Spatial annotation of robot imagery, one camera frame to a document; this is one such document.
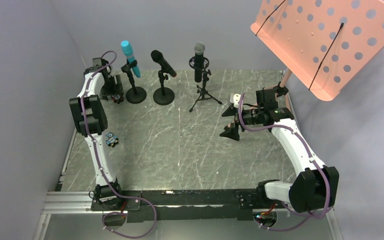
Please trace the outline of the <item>black microphone silver grille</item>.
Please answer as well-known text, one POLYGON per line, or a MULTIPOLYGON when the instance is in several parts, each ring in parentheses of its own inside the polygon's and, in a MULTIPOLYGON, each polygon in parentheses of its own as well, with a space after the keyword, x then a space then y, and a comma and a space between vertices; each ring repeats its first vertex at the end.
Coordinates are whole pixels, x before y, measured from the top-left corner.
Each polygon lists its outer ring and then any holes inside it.
POLYGON ((197 42, 194 46, 194 81, 200 83, 203 79, 205 45, 197 42))

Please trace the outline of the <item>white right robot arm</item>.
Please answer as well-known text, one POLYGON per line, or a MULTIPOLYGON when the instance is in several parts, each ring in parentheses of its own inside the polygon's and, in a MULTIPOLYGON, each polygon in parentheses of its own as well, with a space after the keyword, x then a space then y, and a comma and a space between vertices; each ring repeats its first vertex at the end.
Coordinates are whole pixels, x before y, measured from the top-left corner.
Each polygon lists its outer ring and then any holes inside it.
POLYGON ((221 137, 239 141, 239 132, 267 130, 281 144, 293 166, 296 178, 292 183, 279 179, 259 182, 258 203, 289 204, 294 213, 321 218, 335 204, 339 172, 327 166, 302 136, 294 115, 287 107, 279 107, 274 89, 256 91, 256 104, 244 108, 244 94, 232 93, 223 117, 233 117, 221 137))

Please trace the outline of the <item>black tripod shock-mount stand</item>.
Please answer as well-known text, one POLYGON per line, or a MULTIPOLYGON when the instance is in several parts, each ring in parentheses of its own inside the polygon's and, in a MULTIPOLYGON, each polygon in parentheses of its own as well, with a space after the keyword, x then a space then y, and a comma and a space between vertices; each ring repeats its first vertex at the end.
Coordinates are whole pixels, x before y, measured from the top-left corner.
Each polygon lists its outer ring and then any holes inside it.
MULTIPOLYGON (((194 58, 195 56, 191 57, 189 59, 189 66, 195 70, 195 67, 194 67, 194 58)), ((222 105, 223 103, 218 100, 217 98, 215 98, 213 95, 211 95, 208 90, 206 89, 207 87, 207 82, 210 80, 209 79, 209 76, 212 75, 211 73, 211 70, 210 69, 207 69, 210 65, 210 61, 204 57, 204 69, 203 69, 203 75, 202 75, 202 81, 199 82, 201 83, 201 85, 197 84, 196 87, 197 87, 197 93, 199 94, 199 97, 195 100, 194 104, 191 106, 191 108, 189 109, 189 112, 191 113, 193 110, 194 110, 194 107, 196 106, 196 104, 200 101, 205 101, 205 100, 214 100, 216 101, 219 105, 222 105)))

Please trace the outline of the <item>black microphone orange end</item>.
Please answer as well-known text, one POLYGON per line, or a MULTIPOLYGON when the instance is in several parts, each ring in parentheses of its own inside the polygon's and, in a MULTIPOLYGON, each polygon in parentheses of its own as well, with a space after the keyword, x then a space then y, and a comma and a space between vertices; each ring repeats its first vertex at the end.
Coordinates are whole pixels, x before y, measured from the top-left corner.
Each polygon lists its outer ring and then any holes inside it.
POLYGON ((163 54, 158 50, 153 50, 150 54, 152 60, 159 64, 161 67, 161 71, 165 74, 170 75, 175 78, 177 76, 177 72, 172 68, 172 66, 165 60, 163 54))

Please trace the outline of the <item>blue microphone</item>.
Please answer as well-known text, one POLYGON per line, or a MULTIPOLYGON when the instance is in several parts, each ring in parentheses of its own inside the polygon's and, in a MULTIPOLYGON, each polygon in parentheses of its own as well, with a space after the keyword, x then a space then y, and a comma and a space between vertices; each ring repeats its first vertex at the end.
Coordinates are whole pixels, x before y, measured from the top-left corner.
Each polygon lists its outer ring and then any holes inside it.
MULTIPOLYGON (((128 40, 123 40, 120 43, 120 46, 121 46, 121 50, 122 50, 123 54, 126 56, 126 59, 128 60, 128 62, 130 64, 133 63, 136 60, 136 58, 134 56, 133 47, 130 44, 130 42, 128 40)), ((141 78, 141 72, 140 72, 138 65, 132 67, 131 69, 133 70, 133 73, 135 74, 135 76, 137 78, 141 78)))

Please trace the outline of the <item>black round-base stand ring clip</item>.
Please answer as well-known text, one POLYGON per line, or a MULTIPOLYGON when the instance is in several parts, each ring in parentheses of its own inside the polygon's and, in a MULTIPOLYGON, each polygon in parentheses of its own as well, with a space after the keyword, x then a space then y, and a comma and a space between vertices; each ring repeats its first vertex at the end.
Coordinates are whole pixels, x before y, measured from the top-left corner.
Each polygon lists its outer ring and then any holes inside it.
POLYGON ((175 99, 175 93, 171 88, 164 86, 164 81, 169 79, 169 76, 162 70, 158 71, 158 78, 160 88, 156 89, 153 93, 153 100, 155 103, 161 106, 171 104, 175 99))

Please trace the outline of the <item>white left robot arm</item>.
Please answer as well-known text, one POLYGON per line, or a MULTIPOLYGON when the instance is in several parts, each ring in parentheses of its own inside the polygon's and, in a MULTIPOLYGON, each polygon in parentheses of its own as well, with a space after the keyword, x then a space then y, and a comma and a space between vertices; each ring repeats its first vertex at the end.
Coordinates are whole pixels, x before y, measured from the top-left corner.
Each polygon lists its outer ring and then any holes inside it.
POLYGON ((75 129, 84 137, 93 162, 96 186, 91 198, 96 204, 115 208, 123 199, 116 174, 109 165, 107 140, 110 132, 100 98, 103 87, 115 86, 114 78, 109 77, 110 66, 111 63, 103 57, 94 58, 92 66, 83 73, 80 93, 69 100, 69 107, 75 129))

